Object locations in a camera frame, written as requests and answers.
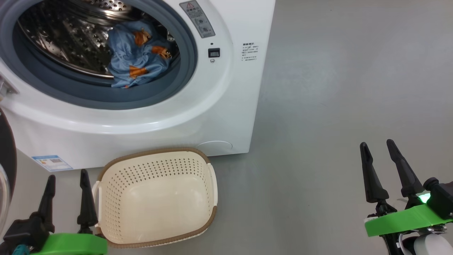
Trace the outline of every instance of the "white basket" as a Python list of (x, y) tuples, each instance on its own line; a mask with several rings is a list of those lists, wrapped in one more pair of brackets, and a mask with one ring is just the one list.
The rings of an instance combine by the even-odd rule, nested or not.
[(108, 163), (99, 191), (98, 231), (115, 248), (178, 242), (202, 234), (217, 211), (217, 181), (206, 155), (179, 148)]

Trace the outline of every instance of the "clothing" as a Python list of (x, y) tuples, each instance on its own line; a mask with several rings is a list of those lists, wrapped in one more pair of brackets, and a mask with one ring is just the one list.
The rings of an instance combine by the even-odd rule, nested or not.
[(115, 25), (108, 34), (112, 54), (108, 69), (114, 76), (113, 88), (148, 83), (168, 69), (170, 45), (150, 22), (124, 22)]

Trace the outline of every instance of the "green light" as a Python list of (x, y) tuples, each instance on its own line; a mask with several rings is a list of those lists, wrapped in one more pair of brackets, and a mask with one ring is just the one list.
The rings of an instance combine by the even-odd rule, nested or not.
[(426, 194), (423, 194), (423, 195), (420, 195), (419, 198), (420, 200), (426, 204), (426, 201), (428, 201), (428, 199), (431, 197), (431, 193), (426, 193)]

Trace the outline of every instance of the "gray floor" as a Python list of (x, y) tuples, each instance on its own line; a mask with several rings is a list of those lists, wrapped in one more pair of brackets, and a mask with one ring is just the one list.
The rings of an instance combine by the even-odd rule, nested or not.
[[(374, 205), (359, 144), (390, 203), (401, 195), (388, 138), (422, 182), (453, 180), (452, 13), (450, 0), (278, 0), (251, 151), (212, 159), (214, 223), (188, 241), (110, 253), (386, 254), (363, 226)], [(9, 223), (38, 207), (47, 175), (19, 155)], [(57, 174), (57, 231), (77, 230), (78, 177)]]

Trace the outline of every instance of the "front-loading washing machine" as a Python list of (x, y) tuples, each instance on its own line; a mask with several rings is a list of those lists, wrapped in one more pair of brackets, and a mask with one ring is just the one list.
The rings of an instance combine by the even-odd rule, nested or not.
[[(162, 147), (249, 151), (275, 0), (0, 0), (0, 105), (50, 171)], [(146, 19), (171, 47), (154, 80), (112, 88), (106, 42)]]

